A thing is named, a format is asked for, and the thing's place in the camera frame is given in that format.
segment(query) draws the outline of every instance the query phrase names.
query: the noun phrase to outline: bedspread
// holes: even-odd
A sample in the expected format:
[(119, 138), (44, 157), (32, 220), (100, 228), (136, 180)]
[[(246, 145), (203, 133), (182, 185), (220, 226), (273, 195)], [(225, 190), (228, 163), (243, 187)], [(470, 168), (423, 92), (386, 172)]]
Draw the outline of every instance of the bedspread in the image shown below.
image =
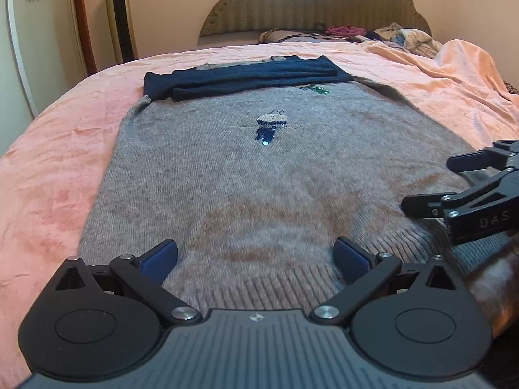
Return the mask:
[(142, 96), (144, 74), (268, 56), (325, 55), (354, 76), (398, 89), (474, 148), (519, 138), (519, 96), (489, 54), (448, 42), (435, 59), (379, 42), (283, 43), (167, 54), (88, 77), (47, 108), (0, 159), (0, 388), (29, 375), (19, 324), (62, 260), (77, 253), (119, 123)]

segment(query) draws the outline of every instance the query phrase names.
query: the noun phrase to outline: metal screw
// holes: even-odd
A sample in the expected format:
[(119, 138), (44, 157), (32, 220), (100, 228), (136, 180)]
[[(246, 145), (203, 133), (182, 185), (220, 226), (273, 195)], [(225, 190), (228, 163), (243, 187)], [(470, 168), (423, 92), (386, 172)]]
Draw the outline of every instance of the metal screw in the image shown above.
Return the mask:
[(172, 312), (171, 315), (178, 320), (191, 320), (196, 317), (198, 311), (193, 309), (193, 307), (189, 307), (188, 305), (184, 307), (177, 307)]
[(333, 305), (320, 305), (313, 311), (313, 314), (321, 319), (333, 319), (339, 316), (339, 309)]

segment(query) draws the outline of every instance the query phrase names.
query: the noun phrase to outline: pink cloth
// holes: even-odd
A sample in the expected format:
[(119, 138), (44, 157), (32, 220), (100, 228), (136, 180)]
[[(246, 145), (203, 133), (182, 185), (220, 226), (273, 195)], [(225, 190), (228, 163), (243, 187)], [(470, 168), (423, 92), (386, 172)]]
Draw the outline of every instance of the pink cloth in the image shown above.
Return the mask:
[(519, 138), (519, 96), (507, 92), (489, 54), (459, 40), (435, 59), (381, 42), (298, 42), (166, 54), (88, 77), (33, 121), (0, 159), (1, 389), (29, 375), (18, 327), (62, 260), (77, 253), (119, 123), (142, 96), (144, 74), (273, 55), (326, 55), (352, 75), (389, 84), (474, 148)]
[(338, 37), (354, 38), (357, 35), (366, 36), (366, 30), (364, 28), (357, 28), (356, 26), (330, 26), (326, 30), (327, 35), (333, 35)]

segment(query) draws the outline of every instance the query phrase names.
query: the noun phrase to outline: upholstered headboard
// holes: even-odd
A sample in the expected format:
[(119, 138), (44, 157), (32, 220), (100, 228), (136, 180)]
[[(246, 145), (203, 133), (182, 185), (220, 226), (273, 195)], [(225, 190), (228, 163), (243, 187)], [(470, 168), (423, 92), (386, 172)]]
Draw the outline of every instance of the upholstered headboard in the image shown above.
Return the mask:
[(279, 29), (313, 29), (318, 22), (375, 30), (397, 22), (431, 33), (413, 0), (220, 0), (200, 31), (219, 33)]

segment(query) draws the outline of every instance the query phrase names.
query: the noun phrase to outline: knit sweater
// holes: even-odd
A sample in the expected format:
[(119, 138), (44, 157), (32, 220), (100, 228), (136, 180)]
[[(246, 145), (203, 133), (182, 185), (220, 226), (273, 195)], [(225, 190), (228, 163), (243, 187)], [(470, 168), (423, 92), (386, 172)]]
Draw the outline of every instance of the knit sweater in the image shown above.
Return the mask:
[[(194, 307), (309, 309), (342, 288), (331, 248), (424, 262), (441, 253), (468, 273), (500, 234), (451, 249), (438, 220), (400, 211), (409, 194), (461, 191), (445, 167), (473, 150), (392, 88), (265, 88), (172, 102), (141, 99), (123, 119), (81, 238), (88, 264), (136, 256), (166, 238), (180, 251), (164, 287)], [(262, 145), (256, 119), (283, 111)]]

